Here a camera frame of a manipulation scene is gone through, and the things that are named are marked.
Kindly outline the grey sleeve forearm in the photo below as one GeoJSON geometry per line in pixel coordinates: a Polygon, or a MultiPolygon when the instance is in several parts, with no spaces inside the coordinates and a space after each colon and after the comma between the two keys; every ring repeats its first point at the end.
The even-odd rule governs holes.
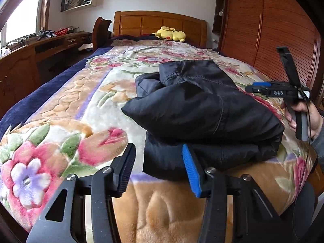
{"type": "Polygon", "coordinates": [[[311,146],[315,149],[317,153],[317,158],[321,168],[324,167],[324,133],[323,128],[321,129],[318,136],[311,142],[311,146]]]}

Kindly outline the person's right hand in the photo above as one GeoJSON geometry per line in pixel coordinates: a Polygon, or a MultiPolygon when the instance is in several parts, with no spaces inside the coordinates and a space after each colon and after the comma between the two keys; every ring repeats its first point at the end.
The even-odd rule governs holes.
{"type": "MultiPolygon", "coordinates": [[[[311,133],[309,134],[309,138],[315,140],[319,136],[323,125],[323,117],[320,115],[316,106],[311,101],[308,103],[301,101],[296,105],[291,105],[291,107],[294,111],[306,112],[310,116],[311,133]]],[[[290,129],[296,132],[296,122],[284,102],[281,102],[281,109],[285,110],[285,118],[288,121],[290,129]]]]}

